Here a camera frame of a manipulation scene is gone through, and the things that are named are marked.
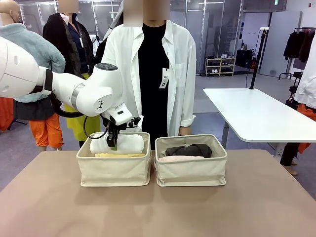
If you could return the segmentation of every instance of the black pole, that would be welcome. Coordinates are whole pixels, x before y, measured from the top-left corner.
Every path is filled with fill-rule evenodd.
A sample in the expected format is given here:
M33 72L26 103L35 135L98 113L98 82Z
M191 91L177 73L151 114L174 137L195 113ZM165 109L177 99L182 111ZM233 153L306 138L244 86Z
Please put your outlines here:
M261 58L261 51L262 51L262 48L263 48L263 43L265 42L266 34L267 34L267 31L263 31L262 32L259 52L258 52L257 60L256 60L255 71L253 72L253 75L252 75L252 81L251 81L251 86L250 86L251 90L254 89L253 86L255 85L255 80L256 80L256 76L257 76L257 72L258 72L258 68L259 68L259 63L260 63L260 58Z

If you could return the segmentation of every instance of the navy shirt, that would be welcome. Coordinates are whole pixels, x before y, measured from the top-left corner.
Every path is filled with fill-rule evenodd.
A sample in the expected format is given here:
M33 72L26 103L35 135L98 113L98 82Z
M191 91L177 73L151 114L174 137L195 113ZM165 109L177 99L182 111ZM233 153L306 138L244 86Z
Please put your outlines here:
M79 59L80 59L80 63L81 63L81 71L80 73L88 73L89 71L89 68L88 68L88 62L87 62L87 58L85 56L85 51L84 51L84 48L82 47L81 45L81 42L80 42L80 30L78 28L78 25L77 23L74 21L73 24L75 25L77 31L73 28L73 26L68 23L68 29L70 31L70 34L72 35L74 41L75 41L75 44L76 44L76 47L77 47L77 50L78 50L78 54L79 54Z
M160 89L162 69L169 68L169 59L162 47L166 24L149 27L143 24L144 41L138 50L139 79L142 98L143 131L150 134L151 149L155 140L168 136L168 84Z

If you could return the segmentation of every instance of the mannequin hand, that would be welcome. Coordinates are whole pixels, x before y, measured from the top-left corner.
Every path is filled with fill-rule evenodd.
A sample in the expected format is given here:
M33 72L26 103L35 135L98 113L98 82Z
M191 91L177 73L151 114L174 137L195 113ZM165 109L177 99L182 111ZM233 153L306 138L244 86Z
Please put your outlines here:
M191 127L180 127L179 136L191 135Z

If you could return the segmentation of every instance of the shoe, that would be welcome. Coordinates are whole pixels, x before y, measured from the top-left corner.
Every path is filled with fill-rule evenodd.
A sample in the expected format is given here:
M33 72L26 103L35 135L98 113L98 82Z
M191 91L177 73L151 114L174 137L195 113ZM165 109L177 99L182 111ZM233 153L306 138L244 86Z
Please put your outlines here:
M284 165L282 165L282 166L283 166L284 169L286 169L287 172L289 172L291 175L298 175L298 172L295 171L291 166L284 166Z

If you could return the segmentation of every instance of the white wall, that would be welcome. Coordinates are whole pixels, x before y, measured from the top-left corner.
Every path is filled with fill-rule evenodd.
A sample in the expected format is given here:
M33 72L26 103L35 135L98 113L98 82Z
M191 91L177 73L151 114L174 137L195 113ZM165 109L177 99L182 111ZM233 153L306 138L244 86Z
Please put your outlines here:
M246 13L244 15L244 26L242 39L247 49L255 49L260 27L268 26L270 13ZM255 57L258 55L261 38L259 37Z
M287 11L301 11L302 20L300 27L316 27L316 7L308 7L308 3L316 2L316 0L287 0ZM293 68L294 60L292 60L290 73L302 71Z

